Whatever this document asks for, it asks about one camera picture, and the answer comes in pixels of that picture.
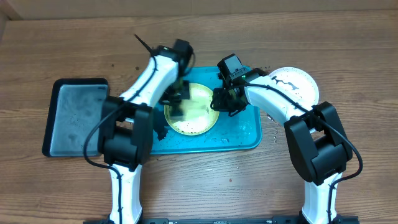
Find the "green sponge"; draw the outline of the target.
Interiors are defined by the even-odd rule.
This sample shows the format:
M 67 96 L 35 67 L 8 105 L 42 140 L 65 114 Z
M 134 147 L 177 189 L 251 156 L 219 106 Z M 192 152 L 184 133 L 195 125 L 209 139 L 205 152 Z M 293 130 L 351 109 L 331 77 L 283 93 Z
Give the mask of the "green sponge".
M 182 117 L 183 116 L 183 109 L 182 109 L 181 104 L 170 106 L 169 116 L 171 116 L 171 117 Z

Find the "yellow speckled plate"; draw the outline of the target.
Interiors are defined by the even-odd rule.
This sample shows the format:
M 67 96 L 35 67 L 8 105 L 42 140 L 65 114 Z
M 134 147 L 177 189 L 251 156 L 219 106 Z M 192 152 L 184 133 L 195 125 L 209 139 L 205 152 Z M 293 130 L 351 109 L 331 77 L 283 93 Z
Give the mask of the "yellow speckled plate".
M 217 122 L 220 112 L 211 109 L 213 91 L 198 83 L 190 83 L 190 99 L 182 100 L 182 117 L 169 116 L 169 105 L 164 106 L 168 125 L 176 132 L 195 136 L 209 131 Z

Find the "white speckled plate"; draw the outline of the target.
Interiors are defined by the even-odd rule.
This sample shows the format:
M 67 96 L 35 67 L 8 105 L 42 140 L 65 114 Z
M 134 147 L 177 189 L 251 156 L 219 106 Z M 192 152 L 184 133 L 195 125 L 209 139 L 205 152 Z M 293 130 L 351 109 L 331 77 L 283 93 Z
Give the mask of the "white speckled plate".
M 282 67 L 269 74 L 274 83 L 308 104 L 317 105 L 320 92 L 315 80 L 305 71 L 295 67 Z

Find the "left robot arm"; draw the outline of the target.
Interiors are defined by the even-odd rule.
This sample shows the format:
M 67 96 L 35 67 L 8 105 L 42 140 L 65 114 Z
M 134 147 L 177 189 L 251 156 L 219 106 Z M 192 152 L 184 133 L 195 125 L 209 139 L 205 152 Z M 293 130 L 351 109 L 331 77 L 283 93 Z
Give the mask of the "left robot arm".
M 107 97 L 94 128 L 103 166 L 111 174 L 109 223 L 141 221 L 141 170 L 153 145 L 154 108 L 157 103 L 178 106 L 190 97 L 184 76 L 194 54 L 192 46 L 158 46 L 149 52 L 149 63 L 136 82 L 119 97 Z

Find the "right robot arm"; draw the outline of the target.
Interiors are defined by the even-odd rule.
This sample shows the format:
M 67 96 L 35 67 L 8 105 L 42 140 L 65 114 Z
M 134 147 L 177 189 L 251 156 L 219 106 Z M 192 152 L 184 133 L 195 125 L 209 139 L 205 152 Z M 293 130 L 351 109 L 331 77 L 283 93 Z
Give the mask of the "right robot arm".
M 295 67 L 222 68 L 211 108 L 234 116 L 248 105 L 282 125 L 293 167 L 304 180 L 299 223 L 343 223 L 335 210 L 337 181 L 353 156 L 335 107 L 320 103 L 315 80 Z

